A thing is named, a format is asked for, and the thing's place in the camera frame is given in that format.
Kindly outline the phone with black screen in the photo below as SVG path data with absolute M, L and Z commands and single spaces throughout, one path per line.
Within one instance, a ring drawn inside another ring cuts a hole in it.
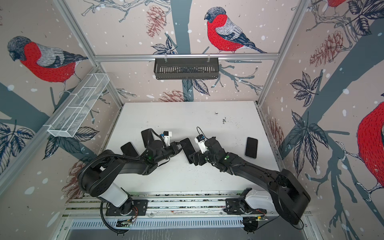
M 184 154 L 189 164 L 194 164 L 192 155 L 196 152 L 189 138 L 185 138 L 180 141 Z

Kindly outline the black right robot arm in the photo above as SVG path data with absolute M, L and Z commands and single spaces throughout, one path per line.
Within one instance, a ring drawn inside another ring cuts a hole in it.
M 257 166 L 240 156 L 226 152 L 215 137 L 198 142 L 195 151 L 190 139 L 182 144 L 186 157 L 192 164 L 211 164 L 220 172 L 242 177 L 268 191 L 277 213 L 292 225 L 297 225 L 311 201 L 310 195 L 287 169 L 280 172 Z

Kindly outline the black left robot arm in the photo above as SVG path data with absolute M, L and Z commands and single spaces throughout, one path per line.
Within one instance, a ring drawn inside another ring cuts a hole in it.
M 171 132 L 157 134 L 153 129 L 142 131 L 145 150 L 142 154 L 130 156 L 128 145 L 121 147 L 122 155 L 105 150 L 78 175 L 79 188 L 82 192 L 110 203 L 117 208 L 129 205 L 130 195 L 116 183 L 121 174 L 137 174 L 147 176 L 159 166 L 167 163 L 179 154 L 185 143 L 171 142 Z

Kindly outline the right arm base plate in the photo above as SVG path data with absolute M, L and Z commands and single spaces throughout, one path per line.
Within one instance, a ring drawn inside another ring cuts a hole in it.
M 223 211 L 228 215 L 265 215 L 265 209 L 252 209 L 245 200 L 226 199 L 226 205 Z

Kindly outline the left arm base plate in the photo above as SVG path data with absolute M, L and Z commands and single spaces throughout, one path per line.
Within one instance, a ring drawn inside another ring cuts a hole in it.
M 113 204 L 107 204 L 106 216 L 145 216 L 148 208 L 148 200 L 131 200 L 126 205 L 117 208 Z

